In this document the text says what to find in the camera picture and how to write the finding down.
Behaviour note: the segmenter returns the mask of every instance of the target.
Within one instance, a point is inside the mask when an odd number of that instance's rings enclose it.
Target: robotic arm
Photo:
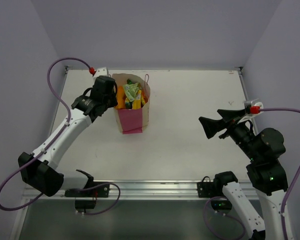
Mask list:
[[[31,154],[23,152],[18,158],[20,167],[39,156],[33,163],[21,170],[22,180],[39,190],[48,197],[53,196],[60,189],[87,189],[94,186],[93,177],[77,170],[66,176],[56,171],[59,162],[74,140],[92,124],[97,117],[117,103],[117,84],[106,75],[97,75],[93,87],[77,97],[67,117],[56,128],[51,136]]]
[[[273,128],[254,134],[250,120],[259,112],[256,110],[262,107],[260,102],[245,102],[243,110],[219,109],[217,112],[222,116],[221,120],[200,117],[199,121],[208,139],[226,130],[219,138],[231,137],[250,159],[246,167],[247,174],[259,197],[264,220],[243,194],[238,179],[231,171],[215,175],[212,195],[225,196],[230,200],[250,239],[285,239],[285,231],[288,239],[292,240],[287,206],[284,211],[285,230],[281,222],[281,204],[288,189],[286,172],[278,161],[278,157],[286,151],[284,137]]]

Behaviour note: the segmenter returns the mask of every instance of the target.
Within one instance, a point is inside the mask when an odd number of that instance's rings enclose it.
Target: bag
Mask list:
[[[111,77],[115,80],[117,86],[127,84],[130,79],[133,83],[140,83],[142,90],[148,99],[147,103],[139,109],[115,109],[114,115],[120,133],[138,134],[142,133],[149,123],[149,106],[150,106],[150,86],[148,85],[149,75],[146,74],[147,81],[133,74],[113,74]]]

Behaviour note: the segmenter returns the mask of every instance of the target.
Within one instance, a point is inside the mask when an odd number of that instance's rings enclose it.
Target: yellow package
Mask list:
[[[132,103],[132,109],[140,109],[141,108],[141,90],[139,89],[135,100]]]

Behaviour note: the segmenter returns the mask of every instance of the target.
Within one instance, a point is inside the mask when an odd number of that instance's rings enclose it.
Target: gray floor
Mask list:
[[[73,200],[38,200],[27,211],[20,240],[215,240],[203,220],[204,201],[131,201],[101,215],[75,214]],[[100,201],[98,209],[110,204]],[[253,201],[260,213],[259,202]],[[232,220],[208,211],[210,224],[224,237],[240,235]]]

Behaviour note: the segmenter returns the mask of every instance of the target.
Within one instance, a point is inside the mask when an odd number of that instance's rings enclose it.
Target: red connector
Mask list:
[[[259,114],[260,113],[260,107],[259,106],[250,107],[250,113],[251,114]]]
[[[92,76],[94,76],[95,74],[96,74],[96,70],[93,68],[93,67],[90,67],[89,68],[89,73],[91,73],[92,74]]]

